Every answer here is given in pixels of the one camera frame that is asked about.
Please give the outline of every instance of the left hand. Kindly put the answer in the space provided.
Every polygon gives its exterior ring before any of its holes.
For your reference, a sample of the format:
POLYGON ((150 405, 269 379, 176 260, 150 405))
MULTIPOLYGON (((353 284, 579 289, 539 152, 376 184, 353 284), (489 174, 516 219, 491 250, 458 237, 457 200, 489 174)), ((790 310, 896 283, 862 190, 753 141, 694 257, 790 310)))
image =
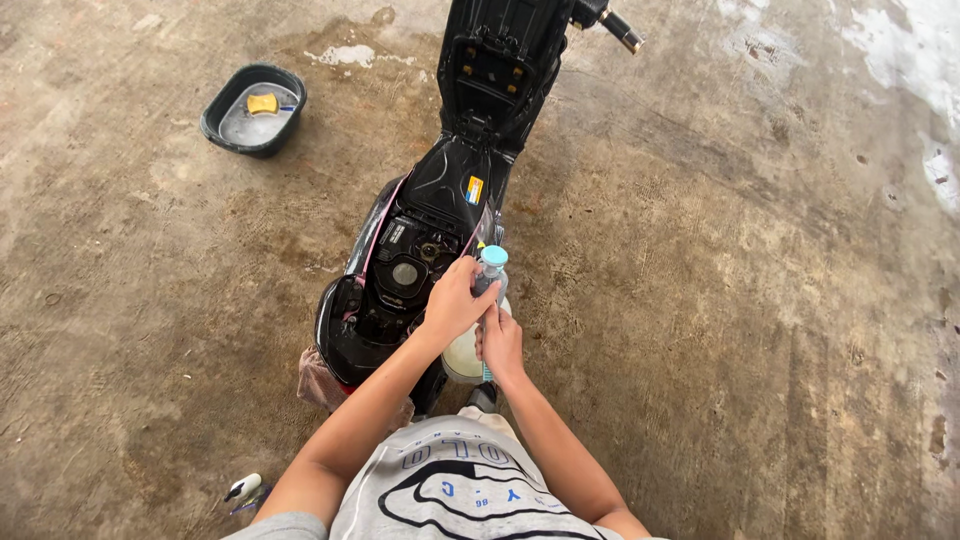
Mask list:
POLYGON ((493 283, 480 298, 473 298, 470 294, 470 288, 481 270, 475 258, 465 256, 451 264, 444 276, 433 285, 420 329, 425 329, 427 335, 442 342, 444 349, 469 330, 488 307, 496 305, 500 282, 493 283))

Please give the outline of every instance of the sponge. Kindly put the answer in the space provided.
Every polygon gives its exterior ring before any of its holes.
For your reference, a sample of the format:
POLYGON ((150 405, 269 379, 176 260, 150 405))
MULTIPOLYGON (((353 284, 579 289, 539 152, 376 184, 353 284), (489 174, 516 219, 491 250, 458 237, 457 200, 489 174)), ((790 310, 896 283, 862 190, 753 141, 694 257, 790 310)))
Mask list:
POLYGON ((276 102, 276 96, 273 93, 265 96, 247 96, 247 110, 250 111, 250 114, 257 114, 258 112, 276 114, 277 109, 279 109, 279 104, 276 102))

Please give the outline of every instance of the right hand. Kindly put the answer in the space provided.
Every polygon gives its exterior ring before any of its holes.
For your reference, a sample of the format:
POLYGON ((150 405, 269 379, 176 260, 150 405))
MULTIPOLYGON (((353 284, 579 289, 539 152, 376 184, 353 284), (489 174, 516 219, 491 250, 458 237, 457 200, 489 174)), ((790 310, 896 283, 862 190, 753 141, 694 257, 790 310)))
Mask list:
POLYGON ((477 360, 487 362, 497 384, 516 380, 526 374, 523 371, 523 329, 506 309, 496 304, 484 313, 486 328, 477 327, 474 348, 477 360))

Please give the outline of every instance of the motorcycle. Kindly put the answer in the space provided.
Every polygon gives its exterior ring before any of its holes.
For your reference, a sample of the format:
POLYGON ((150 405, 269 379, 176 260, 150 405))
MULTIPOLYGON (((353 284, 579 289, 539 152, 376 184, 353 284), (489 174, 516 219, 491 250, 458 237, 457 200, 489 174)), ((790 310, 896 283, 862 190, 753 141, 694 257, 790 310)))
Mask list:
MULTIPOLYGON (((500 245, 511 168, 560 73, 566 25, 600 22, 634 54, 643 44, 607 4, 453 0, 437 66, 440 136, 377 195, 344 275, 317 308, 317 351, 345 392, 422 323, 433 284, 453 261, 500 245)), ((438 357, 410 393, 415 419, 430 414, 446 380, 438 357)))

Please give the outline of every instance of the handlebar grip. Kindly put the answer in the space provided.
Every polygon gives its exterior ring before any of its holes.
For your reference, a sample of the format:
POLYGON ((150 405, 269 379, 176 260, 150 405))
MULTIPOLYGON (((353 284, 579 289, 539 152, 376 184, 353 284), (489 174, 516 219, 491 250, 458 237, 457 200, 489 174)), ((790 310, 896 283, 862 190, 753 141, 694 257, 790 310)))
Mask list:
POLYGON ((616 14, 614 10, 606 9, 601 13, 600 24, 604 25, 614 37, 619 39, 631 54, 636 54, 636 51, 640 50, 640 47, 647 40, 646 34, 635 32, 630 23, 623 20, 623 17, 616 14))

